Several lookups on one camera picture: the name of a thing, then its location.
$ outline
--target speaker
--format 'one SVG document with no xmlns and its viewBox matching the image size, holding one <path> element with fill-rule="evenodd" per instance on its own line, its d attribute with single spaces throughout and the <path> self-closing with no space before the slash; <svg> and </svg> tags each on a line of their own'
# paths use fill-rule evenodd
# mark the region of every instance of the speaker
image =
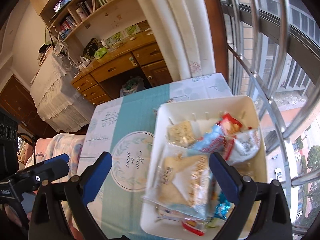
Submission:
<svg viewBox="0 0 320 240">
<path fill-rule="evenodd" d="M 0 180 L 19 169 L 17 130 L 18 121 L 0 107 Z"/>
</svg>

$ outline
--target wooden desk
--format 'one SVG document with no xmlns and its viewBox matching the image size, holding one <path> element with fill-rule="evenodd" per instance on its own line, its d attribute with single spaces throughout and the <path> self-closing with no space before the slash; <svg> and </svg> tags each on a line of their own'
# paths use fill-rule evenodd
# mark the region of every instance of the wooden desk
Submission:
<svg viewBox="0 0 320 240">
<path fill-rule="evenodd" d="M 119 97 L 122 85 L 131 76 L 141 76 L 148 87 L 172 82 L 154 35 L 141 32 L 101 59 L 93 60 L 72 85 L 94 105 Z"/>
</svg>

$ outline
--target blue gripper pad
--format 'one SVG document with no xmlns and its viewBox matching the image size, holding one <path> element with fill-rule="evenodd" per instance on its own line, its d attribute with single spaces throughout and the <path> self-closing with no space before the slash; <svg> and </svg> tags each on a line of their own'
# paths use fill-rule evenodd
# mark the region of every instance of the blue gripper pad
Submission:
<svg viewBox="0 0 320 240">
<path fill-rule="evenodd" d="M 112 156 L 103 152 L 96 162 L 89 166 L 89 178 L 83 185 L 82 203 L 86 206 L 94 201 L 112 166 Z"/>
<path fill-rule="evenodd" d="M 210 155 L 209 167 L 227 200 L 237 205 L 239 203 L 239 192 L 242 185 L 240 175 L 234 174 L 234 171 L 236 173 L 237 171 L 233 171 L 232 169 L 234 168 L 230 167 L 219 153 Z"/>
<path fill-rule="evenodd" d="M 51 162 L 54 162 L 55 160 L 60 160 L 60 159 L 64 160 L 66 163 L 68 163 L 69 160 L 70 160 L 68 154 L 63 153 L 63 154 L 55 156 L 55 157 L 53 157 L 51 159 L 45 160 L 44 164 L 51 163 Z"/>
</svg>

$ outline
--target circular logo print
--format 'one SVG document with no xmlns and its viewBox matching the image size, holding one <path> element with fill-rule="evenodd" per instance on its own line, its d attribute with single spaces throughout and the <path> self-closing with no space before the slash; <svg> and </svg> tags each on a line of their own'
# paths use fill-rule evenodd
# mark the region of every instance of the circular logo print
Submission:
<svg viewBox="0 0 320 240">
<path fill-rule="evenodd" d="M 145 131 L 124 136 L 112 151 L 111 176 L 127 191 L 146 188 L 153 134 Z"/>
</svg>

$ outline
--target tree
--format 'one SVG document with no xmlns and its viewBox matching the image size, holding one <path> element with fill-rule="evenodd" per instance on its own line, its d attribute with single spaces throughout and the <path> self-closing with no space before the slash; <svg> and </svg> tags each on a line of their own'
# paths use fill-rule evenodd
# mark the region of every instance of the tree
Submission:
<svg viewBox="0 0 320 240">
<path fill-rule="evenodd" d="M 303 217 L 301 220 L 300 220 L 300 225 L 301 226 L 306 226 L 306 227 L 310 227 L 311 224 L 313 223 L 313 221 L 316 219 L 318 213 L 320 211 L 320 206 L 317 206 L 315 208 L 313 208 L 311 210 L 311 212 L 309 213 L 308 217 Z"/>
<path fill-rule="evenodd" d="M 308 153 L 308 169 L 316 170 L 320 168 L 320 146 L 312 146 Z"/>
<path fill-rule="evenodd" d="M 320 187 L 319 184 L 313 182 L 310 187 L 310 191 L 306 194 L 314 206 L 320 205 Z"/>
</svg>

